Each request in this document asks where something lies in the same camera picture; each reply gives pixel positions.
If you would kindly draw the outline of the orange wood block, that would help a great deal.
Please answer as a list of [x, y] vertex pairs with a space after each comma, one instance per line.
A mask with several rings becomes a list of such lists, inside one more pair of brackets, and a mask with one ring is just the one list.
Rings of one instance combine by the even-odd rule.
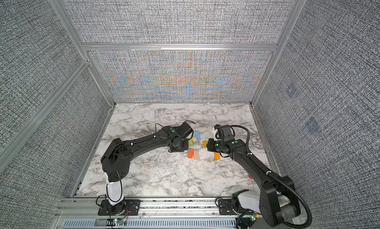
[[218, 154], [218, 153], [214, 153], [214, 159], [215, 160], [220, 160], [220, 154]]

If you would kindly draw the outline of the red-orange wood block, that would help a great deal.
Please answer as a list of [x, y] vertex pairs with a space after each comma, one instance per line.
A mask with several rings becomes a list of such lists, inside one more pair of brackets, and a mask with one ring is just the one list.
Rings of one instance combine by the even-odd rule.
[[188, 158], [189, 159], [193, 159], [193, 157], [194, 157], [194, 150], [193, 149], [189, 149], [189, 151], [188, 151]]

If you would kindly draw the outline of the natural tan wood block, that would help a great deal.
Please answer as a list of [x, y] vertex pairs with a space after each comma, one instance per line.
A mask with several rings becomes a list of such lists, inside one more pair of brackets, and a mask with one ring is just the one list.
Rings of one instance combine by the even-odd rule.
[[200, 159], [199, 151], [195, 150], [194, 151], [194, 160], [199, 160], [199, 159]]

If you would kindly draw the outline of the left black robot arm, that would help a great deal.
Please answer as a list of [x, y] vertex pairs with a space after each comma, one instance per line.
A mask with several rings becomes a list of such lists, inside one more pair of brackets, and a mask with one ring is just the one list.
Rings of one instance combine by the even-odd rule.
[[114, 139], [101, 158], [103, 172], [106, 174], [106, 206], [110, 215], [120, 215], [126, 210], [122, 179], [127, 176], [131, 161], [152, 150], [168, 147], [169, 152], [184, 152], [189, 148], [189, 138], [194, 135], [192, 127], [165, 126], [157, 132], [129, 141]]

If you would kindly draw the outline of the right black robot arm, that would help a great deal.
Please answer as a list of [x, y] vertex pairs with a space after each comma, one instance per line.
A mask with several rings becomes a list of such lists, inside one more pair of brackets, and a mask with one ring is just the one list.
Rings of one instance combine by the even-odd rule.
[[293, 181], [266, 167], [254, 156], [245, 142], [235, 139], [209, 139], [207, 150], [228, 155], [239, 163], [259, 186], [259, 196], [250, 194], [248, 189], [233, 193], [230, 207], [236, 213], [256, 212], [271, 227], [284, 224], [302, 229], [310, 226], [310, 209], [296, 192]]

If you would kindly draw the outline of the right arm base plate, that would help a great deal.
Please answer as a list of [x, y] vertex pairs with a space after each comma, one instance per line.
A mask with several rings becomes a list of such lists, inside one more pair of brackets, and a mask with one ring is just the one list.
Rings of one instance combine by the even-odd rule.
[[220, 215], [241, 215], [248, 210], [248, 213], [261, 215], [258, 199], [243, 198], [216, 198], [215, 204], [218, 207]]

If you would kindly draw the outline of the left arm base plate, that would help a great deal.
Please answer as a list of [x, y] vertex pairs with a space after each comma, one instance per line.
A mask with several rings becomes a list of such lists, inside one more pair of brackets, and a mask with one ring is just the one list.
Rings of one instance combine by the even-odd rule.
[[100, 204], [98, 216], [137, 216], [141, 201], [138, 199], [124, 200], [116, 205], [111, 205], [106, 199]]

